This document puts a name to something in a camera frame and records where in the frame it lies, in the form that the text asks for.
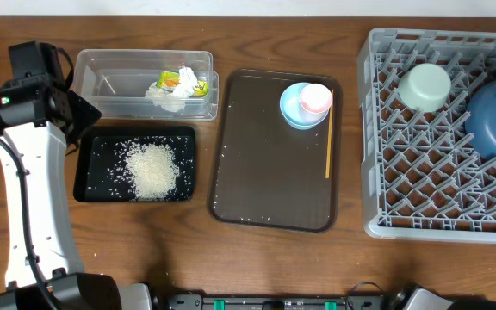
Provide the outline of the pile of white rice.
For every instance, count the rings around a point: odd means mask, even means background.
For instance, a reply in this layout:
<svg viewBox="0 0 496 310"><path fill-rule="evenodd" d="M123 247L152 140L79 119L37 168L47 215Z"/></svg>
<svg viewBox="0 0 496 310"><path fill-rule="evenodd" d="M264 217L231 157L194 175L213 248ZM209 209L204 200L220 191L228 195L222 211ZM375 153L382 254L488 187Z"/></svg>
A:
<svg viewBox="0 0 496 310"><path fill-rule="evenodd" d="M85 176L85 202L188 201L194 191L195 139L96 137Z"/></svg>

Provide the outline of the white tissue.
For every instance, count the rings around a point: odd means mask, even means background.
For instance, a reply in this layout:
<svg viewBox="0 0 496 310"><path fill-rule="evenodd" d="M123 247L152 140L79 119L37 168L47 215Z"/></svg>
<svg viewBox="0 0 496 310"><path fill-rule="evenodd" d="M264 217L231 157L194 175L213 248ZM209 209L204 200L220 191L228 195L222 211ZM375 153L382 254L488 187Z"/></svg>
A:
<svg viewBox="0 0 496 310"><path fill-rule="evenodd" d="M194 95L198 79L190 67L182 67L179 70L179 84L172 92L174 97L189 98Z"/></svg>
<svg viewBox="0 0 496 310"><path fill-rule="evenodd" d="M180 112L186 107L186 103L182 98L175 97L171 92L158 88L156 84L149 86L145 93L145 98L151 100L154 106L171 113Z"/></svg>

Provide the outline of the yellow green snack wrapper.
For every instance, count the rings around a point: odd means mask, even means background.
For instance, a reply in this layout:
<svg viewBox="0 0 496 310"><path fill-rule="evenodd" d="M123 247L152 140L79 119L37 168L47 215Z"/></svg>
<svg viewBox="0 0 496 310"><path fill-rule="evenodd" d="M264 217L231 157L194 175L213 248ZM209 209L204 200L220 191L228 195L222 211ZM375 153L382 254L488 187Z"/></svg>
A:
<svg viewBox="0 0 496 310"><path fill-rule="evenodd" d="M203 97L208 93L209 85L205 80L200 80L198 77L198 85L195 87L194 97ZM155 82L156 86L160 89L173 92L175 87L179 84L179 72L162 71L158 81Z"/></svg>

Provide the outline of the light blue small plate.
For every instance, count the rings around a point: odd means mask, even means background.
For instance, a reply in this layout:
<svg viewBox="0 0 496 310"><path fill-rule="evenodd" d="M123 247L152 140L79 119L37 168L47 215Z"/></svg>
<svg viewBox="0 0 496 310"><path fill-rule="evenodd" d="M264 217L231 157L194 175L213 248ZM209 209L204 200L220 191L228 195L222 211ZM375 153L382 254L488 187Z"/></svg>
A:
<svg viewBox="0 0 496 310"><path fill-rule="evenodd" d="M283 91L280 99L280 110L283 118L291 127L300 130L308 130L320 123L306 125L301 119L300 93L302 88L308 84L314 83L300 82L290 85L285 91Z"/></svg>

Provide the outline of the pink cup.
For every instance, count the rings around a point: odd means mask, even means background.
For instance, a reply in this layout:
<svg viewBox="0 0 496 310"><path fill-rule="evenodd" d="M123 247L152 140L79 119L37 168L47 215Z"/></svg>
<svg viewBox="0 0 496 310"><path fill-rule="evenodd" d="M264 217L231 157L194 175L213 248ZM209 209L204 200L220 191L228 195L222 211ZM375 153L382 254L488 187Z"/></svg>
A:
<svg viewBox="0 0 496 310"><path fill-rule="evenodd" d="M306 125L321 122L332 106L332 92L323 84L308 84L300 93L300 115Z"/></svg>

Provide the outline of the wooden chopstick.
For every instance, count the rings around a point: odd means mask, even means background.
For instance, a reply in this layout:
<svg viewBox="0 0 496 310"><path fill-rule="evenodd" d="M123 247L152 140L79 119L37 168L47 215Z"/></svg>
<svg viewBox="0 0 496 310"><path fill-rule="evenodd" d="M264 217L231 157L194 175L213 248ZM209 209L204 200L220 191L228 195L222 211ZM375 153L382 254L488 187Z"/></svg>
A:
<svg viewBox="0 0 496 310"><path fill-rule="evenodd" d="M332 136L333 136L333 115L334 115L334 90L331 90L332 103L328 114L328 132L326 148L325 179L330 179L332 162Z"/></svg>

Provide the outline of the mint green bowl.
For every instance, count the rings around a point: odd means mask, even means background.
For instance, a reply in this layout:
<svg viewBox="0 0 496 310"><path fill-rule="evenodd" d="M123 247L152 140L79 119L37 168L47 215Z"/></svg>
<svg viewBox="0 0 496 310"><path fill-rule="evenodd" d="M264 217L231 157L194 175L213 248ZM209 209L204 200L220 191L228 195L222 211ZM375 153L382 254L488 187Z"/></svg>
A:
<svg viewBox="0 0 496 310"><path fill-rule="evenodd" d="M401 101L410 109L431 113L447 101L451 79L439 65L420 64L405 74L398 85Z"/></svg>

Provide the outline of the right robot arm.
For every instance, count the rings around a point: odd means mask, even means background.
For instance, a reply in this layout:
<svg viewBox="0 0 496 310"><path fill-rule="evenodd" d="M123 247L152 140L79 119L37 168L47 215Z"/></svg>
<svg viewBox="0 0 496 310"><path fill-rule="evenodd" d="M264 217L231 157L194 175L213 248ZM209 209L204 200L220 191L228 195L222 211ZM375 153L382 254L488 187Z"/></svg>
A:
<svg viewBox="0 0 496 310"><path fill-rule="evenodd" d="M389 301L385 301L382 308L387 310L496 310L496 301L475 296L450 300L417 284L411 284Z"/></svg>

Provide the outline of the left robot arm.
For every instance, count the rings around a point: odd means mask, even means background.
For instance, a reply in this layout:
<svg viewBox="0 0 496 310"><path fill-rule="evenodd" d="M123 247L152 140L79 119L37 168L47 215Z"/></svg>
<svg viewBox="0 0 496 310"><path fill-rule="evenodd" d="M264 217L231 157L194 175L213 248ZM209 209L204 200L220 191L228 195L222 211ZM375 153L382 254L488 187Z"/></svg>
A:
<svg viewBox="0 0 496 310"><path fill-rule="evenodd" d="M71 231L65 151L98 118L62 77L26 71L0 89L9 260L0 309L151 309L144 283L89 274Z"/></svg>

